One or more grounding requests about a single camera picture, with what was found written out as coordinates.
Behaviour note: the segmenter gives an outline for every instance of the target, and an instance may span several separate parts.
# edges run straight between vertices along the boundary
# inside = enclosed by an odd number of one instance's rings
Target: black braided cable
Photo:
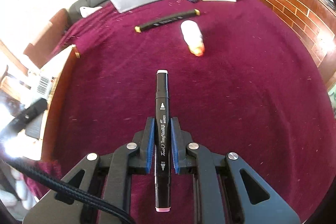
[[[112,204],[106,202],[105,200],[98,198],[92,194],[89,194],[83,190],[80,190],[66,182],[58,180],[51,177],[45,172],[27,165],[21,158],[9,158],[3,157],[2,159],[5,163],[9,164],[11,167],[15,168],[19,172],[25,174],[27,177],[36,180],[42,185],[50,188],[51,190],[64,194],[68,197],[73,198],[79,202],[89,205],[93,208],[99,209],[103,212],[112,214],[119,218],[124,224],[135,224],[135,220],[124,210],[113,206]]]

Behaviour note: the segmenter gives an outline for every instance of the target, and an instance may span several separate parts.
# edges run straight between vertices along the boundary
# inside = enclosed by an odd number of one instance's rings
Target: white bottle
[[[196,56],[202,56],[205,47],[203,44],[203,36],[197,23],[192,20],[186,20],[181,24],[181,31],[190,52]]]

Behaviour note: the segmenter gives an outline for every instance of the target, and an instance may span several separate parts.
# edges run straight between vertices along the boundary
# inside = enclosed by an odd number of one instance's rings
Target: black marker
[[[152,29],[154,27],[158,27],[158,26],[162,26],[171,22],[175,22],[177,20],[182,20],[182,19],[186,19],[189,17],[194,17],[194,16],[199,16],[201,14],[201,12],[197,9],[192,9],[190,11],[186,11],[186,12],[182,12],[182,13],[177,13],[177,14],[173,14],[170,16],[166,16],[160,19],[156,19],[154,21],[151,22],[147,22],[145,24],[139,25],[139,26],[135,26],[134,29],[136,32],[142,32],[142,31],[146,31],[149,29]]]
[[[157,212],[170,210],[170,117],[168,72],[157,71],[155,114],[155,208]]]

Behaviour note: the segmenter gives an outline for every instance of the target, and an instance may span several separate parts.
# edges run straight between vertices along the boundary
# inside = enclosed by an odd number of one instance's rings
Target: black cord
[[[135,220],[124,210],[113,206],[101,198],[73,187],[66,182],[53,178],[45,172],[41,172],[40,170],[27,165],[21,158],[15,159],[4,157],[2,160],[19,172],[25,174],[27,177],[36,180],[37,182],[43,184],[51,190],[54,190],[57,193],[64,194],[93,208],[112,214],[119,218],[122,223],[135,224]]]
[[[1,219],[1,223],[19,224],[19,221],[17,221],[14,218],[14,216],[11,215],[11,213],[7,210],[7,208],[4,206],[1,200],[0,200],[0,219]]]

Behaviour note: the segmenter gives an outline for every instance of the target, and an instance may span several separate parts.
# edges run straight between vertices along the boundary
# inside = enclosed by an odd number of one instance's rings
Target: pink marker cap
[[[156,208],[155,207],[155,209],[156,209],[157,212],[160,212],[160,213],[162,213],[162,212],[169,212],[170,211],[170,207],[169,208]]]

